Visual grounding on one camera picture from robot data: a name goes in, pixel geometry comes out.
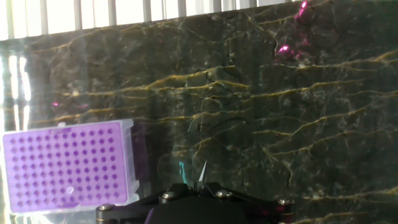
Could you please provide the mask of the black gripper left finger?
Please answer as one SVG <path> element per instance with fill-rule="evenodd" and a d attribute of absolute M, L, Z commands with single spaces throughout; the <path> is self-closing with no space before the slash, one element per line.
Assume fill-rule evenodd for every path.
<path fill-rule="evenodd" d="M 198 193 L 197 182 L 190 184 L 177 183 L 173 184 L 167 190 L 128 205 L 102 204 L 96 208 L 96 224 L 117 224 L 124 221 L 144 223 L 150 211 L 156 206 L 198 195 Z"/>

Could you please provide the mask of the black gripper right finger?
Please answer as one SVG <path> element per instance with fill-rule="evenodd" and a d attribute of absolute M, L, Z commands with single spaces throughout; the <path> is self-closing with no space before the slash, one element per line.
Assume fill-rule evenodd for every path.
<path fill-rule="evenodd" d="M 292 199 L 262 200 L 222 187 L 218 182 L 200 182 L 200 195 L 238 205 L 254 223 L 263 219 L 268 223 L 295 224 L 295 201 Z"/>

